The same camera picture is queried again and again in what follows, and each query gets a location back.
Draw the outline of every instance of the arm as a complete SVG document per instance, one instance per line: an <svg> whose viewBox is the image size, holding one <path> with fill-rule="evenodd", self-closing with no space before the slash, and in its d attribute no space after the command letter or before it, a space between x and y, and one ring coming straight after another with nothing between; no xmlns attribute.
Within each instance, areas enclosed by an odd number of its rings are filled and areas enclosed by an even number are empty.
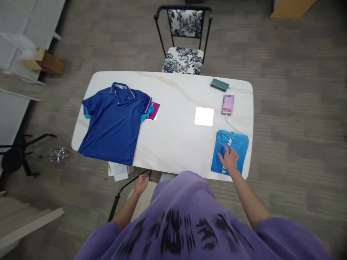
<svg viewBox="0 0 347 260"><path fill-rule="evenodd" d="M232 147L224 147L224 158L218 153L219 159L228 170L248 221L252 229L255 229L259 222L273 218L273 216L238 171L237 160L239 156L236 151Z"/></svg>
<svg viewBox="0 0 347 260"><path fill-rule="evenodd" d="M111 222L116 222L119 225L121 231L123 231L130 223L131 217L133 216L134 210L136 208L137 201L146 189L148 180L149 177L146 177L144 174L138 177L135 183L134 192L125 202L117 215L111 220Z"/></svg>

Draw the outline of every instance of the green power bank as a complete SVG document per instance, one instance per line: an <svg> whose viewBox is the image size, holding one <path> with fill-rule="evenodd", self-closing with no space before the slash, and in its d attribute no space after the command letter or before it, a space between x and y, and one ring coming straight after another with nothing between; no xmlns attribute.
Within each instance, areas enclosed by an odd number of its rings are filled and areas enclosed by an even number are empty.
<svg viewBox="0 0 347 260"><path fill-rule="evenodd" d="M229 84L219 81L218 79L213 79L210 86L225 92L227 91Z"/></svg>

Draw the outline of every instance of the purple shirt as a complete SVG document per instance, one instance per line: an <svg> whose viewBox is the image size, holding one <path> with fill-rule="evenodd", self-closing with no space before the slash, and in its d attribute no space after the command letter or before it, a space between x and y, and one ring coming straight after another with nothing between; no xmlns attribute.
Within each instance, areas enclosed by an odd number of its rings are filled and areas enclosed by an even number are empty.
<svg viewBox="0 0 347 260"><path fill-rule="evenodd" d="M283 218L253 231L192 172L157 185L148 208L123 232L98 227L75 259L332 259L319 239Z"/></svg>

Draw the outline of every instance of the floral chair back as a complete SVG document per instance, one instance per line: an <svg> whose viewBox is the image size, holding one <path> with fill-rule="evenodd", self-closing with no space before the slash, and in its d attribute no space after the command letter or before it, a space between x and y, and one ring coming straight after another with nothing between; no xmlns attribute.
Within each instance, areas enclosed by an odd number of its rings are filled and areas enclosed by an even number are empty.
<svg viewBox="0 0 347 260"><path fill-rule="evenodd" d="M195 10L168 10L171 34L180 37L200 38L203 14L203 11Z"/></svg>
<svg viewBox="0 0 347 260"><path fill-rule="evenodd" d="M154 15L154 20L157 26L160 42L162 44L163 52L166 58L166 51L164 49L163 39L158 25L158 18L161 10L167 11L173 47L175 46L174 37L189 37L200 39L199 50L201 47L205 12L210 13L209 25L206 35L206 43L202 58L202 63L204 63L207 41L209 39L210 26L212 22L212 9L206 6L196 7L187 5L162 5L158 8L157 13Z"/></svg>

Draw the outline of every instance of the hand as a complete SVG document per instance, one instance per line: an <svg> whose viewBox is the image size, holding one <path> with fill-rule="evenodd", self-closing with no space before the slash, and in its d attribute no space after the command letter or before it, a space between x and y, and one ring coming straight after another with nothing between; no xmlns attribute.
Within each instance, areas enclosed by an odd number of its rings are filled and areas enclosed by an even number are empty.
<svg viewBox="0 0 347 260"><path fill-rule="evenodd" d="M149 177L146 177L144 174L140 175L135 183L134 194L141 195L145 191L148 181Z"/></svg>
<svg viewBox="0 0 347 260"><path fill-rule="evenodd" d="M233 172L237 172L237 160L239 159L239 155L232 147L224 146L225 155L224 158L221 153L218 153L219 159L222 162L223 166L228 170L229 174Z"/></svg>

